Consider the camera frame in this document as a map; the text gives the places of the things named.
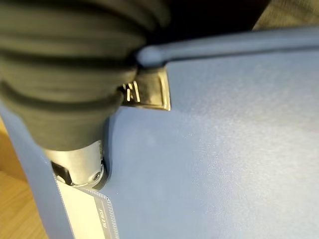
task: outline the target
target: black corrugated hose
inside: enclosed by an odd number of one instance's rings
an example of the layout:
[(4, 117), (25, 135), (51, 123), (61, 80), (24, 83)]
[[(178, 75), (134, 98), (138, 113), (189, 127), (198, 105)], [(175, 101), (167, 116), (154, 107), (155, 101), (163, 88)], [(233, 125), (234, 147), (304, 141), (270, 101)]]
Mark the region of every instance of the black corrugated hose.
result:
[(132, 54), (168, 22), (161, 0), (2, 0), (1, 99), (42, 147), (86, 147), (137, 73)]

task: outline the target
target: screw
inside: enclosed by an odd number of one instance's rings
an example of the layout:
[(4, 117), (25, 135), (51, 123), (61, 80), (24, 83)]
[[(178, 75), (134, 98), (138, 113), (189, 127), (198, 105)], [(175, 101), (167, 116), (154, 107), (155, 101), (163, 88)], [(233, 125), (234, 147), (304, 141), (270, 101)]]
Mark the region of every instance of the screw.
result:
[(98, 172), (97, 174), (95, 174), (93, 180), (94, 181), (97, 180), (100, 177), (100, 175), (101, 175), (101, 172)]

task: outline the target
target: wooden surface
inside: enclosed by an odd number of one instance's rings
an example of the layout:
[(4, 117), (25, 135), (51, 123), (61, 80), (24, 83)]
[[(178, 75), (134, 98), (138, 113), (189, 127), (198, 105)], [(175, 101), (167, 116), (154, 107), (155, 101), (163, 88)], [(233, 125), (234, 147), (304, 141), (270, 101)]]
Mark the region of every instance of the wooden surface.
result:
[(4, 134), (7, 134), (7, 131), (5, 129), (5, 126), (3, 124), (3, 121), (1, 119), (1, 116), (0, 116), (0, 133), (4, 133)]
[(26, 182), (0, 171), (0, 238), (48, 238)]
[(26, 182), (25, 174), (7, 134), (0, 132), (0, 170)]

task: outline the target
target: metal latch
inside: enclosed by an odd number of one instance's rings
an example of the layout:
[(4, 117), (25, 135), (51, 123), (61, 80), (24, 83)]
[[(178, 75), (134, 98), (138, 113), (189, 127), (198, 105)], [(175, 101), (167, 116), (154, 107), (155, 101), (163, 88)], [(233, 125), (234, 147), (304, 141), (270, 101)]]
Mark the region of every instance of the metal latch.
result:
[(123, 106), (170, 111), (167, 73), (164, 68), (141, 71), (135, 80), (123, 84)]

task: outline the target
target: dark background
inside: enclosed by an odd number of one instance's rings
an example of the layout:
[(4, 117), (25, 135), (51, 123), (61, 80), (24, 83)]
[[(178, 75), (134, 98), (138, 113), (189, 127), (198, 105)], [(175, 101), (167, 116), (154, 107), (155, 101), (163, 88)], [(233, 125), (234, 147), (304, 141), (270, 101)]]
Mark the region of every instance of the dark background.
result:
[(270, 0), (166, 0), (172, 21), (153, 43), (251, 30)]

